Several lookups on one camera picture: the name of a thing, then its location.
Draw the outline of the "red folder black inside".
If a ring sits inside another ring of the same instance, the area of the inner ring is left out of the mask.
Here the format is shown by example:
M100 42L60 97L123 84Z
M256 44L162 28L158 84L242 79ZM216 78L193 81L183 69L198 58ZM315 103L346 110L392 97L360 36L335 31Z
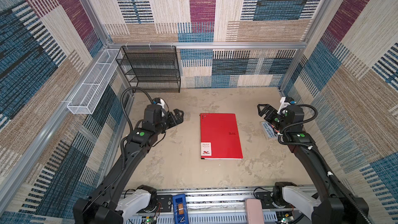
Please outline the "red folder black inside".
M243 158L235 114L201 113L201 158Z

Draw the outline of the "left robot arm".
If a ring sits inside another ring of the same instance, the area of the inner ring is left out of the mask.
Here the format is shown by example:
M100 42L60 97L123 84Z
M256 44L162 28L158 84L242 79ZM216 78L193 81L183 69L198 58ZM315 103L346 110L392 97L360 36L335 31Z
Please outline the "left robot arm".
M109 173L86 198L77 200L73 215L77 224L125 224L137 212L157 205L156 189L142 185L132 196L120 197L133 172L150 149L159 144L158 136L183 123L184 112L170 111L161 98L150 98L143 119L136 125L127 120L130 132L120 141L121 155Z

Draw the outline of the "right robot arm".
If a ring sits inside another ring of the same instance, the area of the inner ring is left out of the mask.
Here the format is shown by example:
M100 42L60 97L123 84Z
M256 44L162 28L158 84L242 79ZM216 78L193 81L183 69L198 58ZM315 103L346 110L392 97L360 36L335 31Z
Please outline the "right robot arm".
M312 197L296 184L276 182L271 197L276 207L292 206L313 224L369 224L369 206L356 197L336 176L320 153L315 140L305 132L304 124L318 116L315 107L297 104L283 97L279 109L259 104L258 114L272 128L279 144L287 146L303 165L316 190Z

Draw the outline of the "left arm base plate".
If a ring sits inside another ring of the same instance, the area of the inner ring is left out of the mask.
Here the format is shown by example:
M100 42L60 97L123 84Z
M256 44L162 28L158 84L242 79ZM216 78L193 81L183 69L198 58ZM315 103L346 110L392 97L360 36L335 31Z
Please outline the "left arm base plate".
M161 212L169 213L173 208L172 195L157 195L156 199L151 199L147 209L150 213Z

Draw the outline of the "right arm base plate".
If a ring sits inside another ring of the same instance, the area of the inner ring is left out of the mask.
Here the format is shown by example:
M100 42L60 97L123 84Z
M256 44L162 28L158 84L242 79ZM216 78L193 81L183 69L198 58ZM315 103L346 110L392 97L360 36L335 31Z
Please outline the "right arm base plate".
M261 201L261 205L262 205L263 209L282 209L282 208L292 209L291 204L284 204L284 205L276 204L273 201L270 192L256 191L256 192L254 192L254 196L256 199Z

